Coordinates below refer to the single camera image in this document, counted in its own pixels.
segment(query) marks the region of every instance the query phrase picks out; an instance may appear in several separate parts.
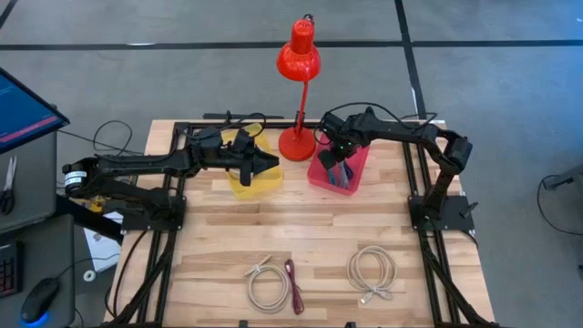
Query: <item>computer monitor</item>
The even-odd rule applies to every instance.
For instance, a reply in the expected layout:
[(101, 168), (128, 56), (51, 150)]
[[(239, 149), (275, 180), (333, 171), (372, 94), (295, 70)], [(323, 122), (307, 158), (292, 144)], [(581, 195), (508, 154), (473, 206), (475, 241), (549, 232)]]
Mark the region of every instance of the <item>computer monitor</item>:
[(68, 123), (54, 106), (0, 68), (0, 154)]

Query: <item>gray floor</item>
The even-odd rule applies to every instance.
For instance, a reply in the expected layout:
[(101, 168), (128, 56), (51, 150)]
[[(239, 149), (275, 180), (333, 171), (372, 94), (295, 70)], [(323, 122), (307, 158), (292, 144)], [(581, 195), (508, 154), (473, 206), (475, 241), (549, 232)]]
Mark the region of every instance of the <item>gray floor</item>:
[[(0, 7), (7, 4), (0, 0)], [(418, 40), (583, 39), (583, 4), (536, 1), (404, 0)], [(393, 1), (363, 0), (19, 0), (2, 44), (96, 44), (284, 40), (306, 12), (320, 40), (400, 38)], [(475, 148), (462, 175), (475, 214), (480, 257), (496, 320), (515, 327), (579, 327), (583, 242), (553, 231), (537, 211), (543, 176), (583, 162), (581, 47), (417, 48), (428, 111)], [(347, 101), (376, 101), (414, 113), (401, 48), (321, 49), (311, 117)], [(0, 66), (59, 106), (66, 129), (92, 137), (109, 119), (134, 129), (142, 150), (155, 118), (263, 111), (292, 118), (300, 86), (278, 74), (277, 50), (0, 51)], [(111, 127), (105, 141), (123, 132)], [(90, 145), (60, 136), (59, 165)], [(577, 193), (544, 193), (558, 226), (583, 231)], [(78, 308), (102, 318), (111, 273), (80, 283)]]

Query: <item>red cable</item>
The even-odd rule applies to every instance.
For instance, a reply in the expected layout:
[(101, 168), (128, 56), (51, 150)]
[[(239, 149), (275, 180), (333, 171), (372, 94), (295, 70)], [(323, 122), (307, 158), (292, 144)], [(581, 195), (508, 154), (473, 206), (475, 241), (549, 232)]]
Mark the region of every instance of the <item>red cable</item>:
[(285, 262), (285, 271), (288, 273), (291, 282), (291, 294), (293, 296), (293, 311), (296, 314), (303, 312), (303, 301), (300, 296), (300, 287), (295, 283), (295, 267), (293, 266), (292, 259)]

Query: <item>wooden table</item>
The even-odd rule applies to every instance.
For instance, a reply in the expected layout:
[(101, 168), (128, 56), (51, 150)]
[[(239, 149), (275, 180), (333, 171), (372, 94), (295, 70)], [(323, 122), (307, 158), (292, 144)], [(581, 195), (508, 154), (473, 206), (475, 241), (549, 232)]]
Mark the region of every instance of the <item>wooden table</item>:
[[(174, 122), (152, 122), (147, 154), (168, 153)], [(281, 131), (266, 129), (264, 133), (277, 151)], [(412, 152), (416, 176), (421, 177), (413, 147)], [(282, 185), (251, 200), (235, 199), (219, 169), (187, 180), (188, 213), (177, 238), (165, 326), (236, 326), (239, 320), (249, 320), (250, 326), (344, 326), (349, 321), (358, 326), (433, 326), (419, 240), (406, 204), (410, 190), (401, 143), (377, 140), (372, 144), (360, 188), (351, 197), (310, 185), (306, 179), (310, 162), (280, 157)], [(437, 165), (430, 160), (429, 168), (436, 179)], [(421, 179), (417, 180), (423, 190)], [(149, 189), (161, 182), (162, 176), (142, 176), (138, 185)], [(450, 191), (460, 190), (457, 179)], [(138, 235), (131, 232), (124, 239), (120, 263)], [(151, 235), (144, 237), (130, 260), (121, 283), (119, 309), (143, 281)], [(455, 284), (480, 315), (494, 321), (476, 246), (461, 232), (444, 235)], [(346, 281), (348, 259), (369, 245), (385, 247), (398, 265), (392, 301), (374, 296), (361, 305), (361, 293)], [(295, 262), (303, 314), (295, 315), (291, 305), (280, 313), (263, 314), (248, 304), (246, 279), (241, 274), (267, 254), (281, 267), (287, 259)], [(363, 259), (362, 265), (365, 278), (377, 277), (374, 258)], [(256, 284), (261, 300), (269, 300), (280, 288), (270, 273)], [(447, 320), (441, 283), (438, 289)], [(158, 290), (155, 285), (150, 296), (149, 320), (154, 317)]]

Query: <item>red desk lamp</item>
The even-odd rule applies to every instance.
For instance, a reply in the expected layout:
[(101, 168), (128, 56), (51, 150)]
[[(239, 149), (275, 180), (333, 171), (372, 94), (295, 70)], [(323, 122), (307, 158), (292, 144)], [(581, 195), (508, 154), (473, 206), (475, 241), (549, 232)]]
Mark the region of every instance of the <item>red desk lamp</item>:
[(313, 16), (307, 14), (291, 29), (291, 40), (277, 56), (277, 68), (290, 80), (303, 82), (302, 103), (295, 125), (280, 135), (280, 153), (289, 160), (308, 159), (316, 150), (313, 134), (303, 127), (308, 82), (320, 73), (320, 54), (313, 45)]

